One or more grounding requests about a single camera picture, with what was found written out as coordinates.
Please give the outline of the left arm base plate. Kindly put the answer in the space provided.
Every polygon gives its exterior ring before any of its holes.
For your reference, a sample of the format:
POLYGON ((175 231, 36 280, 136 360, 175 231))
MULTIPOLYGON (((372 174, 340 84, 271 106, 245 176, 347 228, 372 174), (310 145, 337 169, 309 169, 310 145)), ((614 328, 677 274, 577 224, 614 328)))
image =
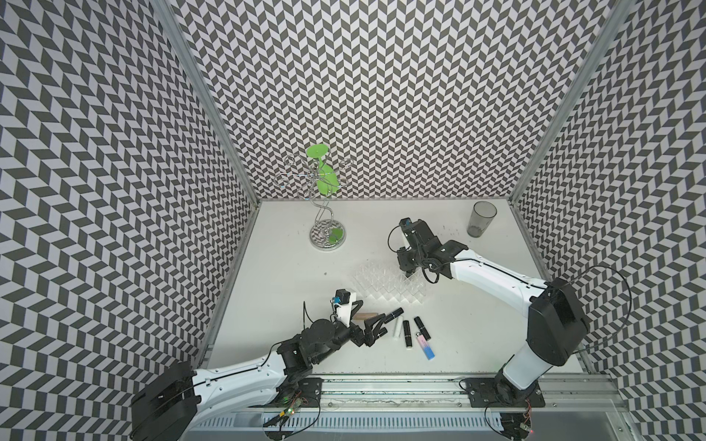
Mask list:
POLYGON ((323 391, 324 380, 318 377, 308 377, 296 384, 284 384, 277 389, 275 398, 264 404, 265 408, 283 409, 296 399, 302 400, 303 408, 317 408, 323 391))

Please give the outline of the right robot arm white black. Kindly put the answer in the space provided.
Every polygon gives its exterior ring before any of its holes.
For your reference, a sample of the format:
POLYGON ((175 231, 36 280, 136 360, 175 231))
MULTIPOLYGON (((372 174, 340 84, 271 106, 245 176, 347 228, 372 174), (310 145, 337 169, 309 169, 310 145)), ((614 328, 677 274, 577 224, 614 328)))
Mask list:
POLYGON ((442 243, 424 220, 403 218, 398 224, 407 246, 395 251, 399 268, 410 276, 418 269, 468 283, 507 303, 527 319, 524 345, 498 371, 493 401, 522 404, 541 376, 562 367, 577 351, 589 329, 589 319, 577 291, 564 279, 546 281, 522 275, 492 262, 466 244, 442 243))

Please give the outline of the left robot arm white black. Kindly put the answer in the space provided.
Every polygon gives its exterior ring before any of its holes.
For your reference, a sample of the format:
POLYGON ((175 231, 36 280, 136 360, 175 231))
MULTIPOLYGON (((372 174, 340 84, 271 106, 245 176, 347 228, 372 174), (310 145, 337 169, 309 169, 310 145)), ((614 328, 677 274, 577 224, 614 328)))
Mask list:
POLYGON ((379 314, 345 325, 337 319, 319 319, 290 339, 275 343, 268 354, 218 369, 193 369, 176 362, 131 401, 132 440, 178 440, 197 424, 223 413, 269 405, 294 392, 313 367, 343 345, 372 347, 387 334, 393 321, 379 314))

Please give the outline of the black square lipstick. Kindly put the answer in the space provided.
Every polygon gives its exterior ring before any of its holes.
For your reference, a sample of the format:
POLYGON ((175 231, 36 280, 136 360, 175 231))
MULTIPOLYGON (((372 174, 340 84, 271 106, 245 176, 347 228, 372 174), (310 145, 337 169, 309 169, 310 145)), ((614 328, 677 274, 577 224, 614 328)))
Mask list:
POLYGON ((422 319, 421 319, 419 316, 416 316, 416 317, 414 318, 414 322, 415 322, 415 324, 416 324, 416 326, 417 326, 417 329, 418 329, 419 332, 422 334, 422 336, 424 336, 424 338, 425 338, 427 341, 429 341, 429 340, 431 339, 431 336, 430 336, 430 333, 428 332, 428 329, 427 329, 426 325, 425 325, 424 322, 422 321, 422 319))

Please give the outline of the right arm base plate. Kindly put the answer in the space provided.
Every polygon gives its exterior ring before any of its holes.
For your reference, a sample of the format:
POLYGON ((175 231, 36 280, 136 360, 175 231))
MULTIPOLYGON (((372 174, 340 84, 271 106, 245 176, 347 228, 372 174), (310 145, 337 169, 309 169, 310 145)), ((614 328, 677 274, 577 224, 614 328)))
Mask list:
POLYGON ((538 381, 520 390, 504 378, 471 377, 459 382, 472 408, 544 408, 546 402, 538 381))

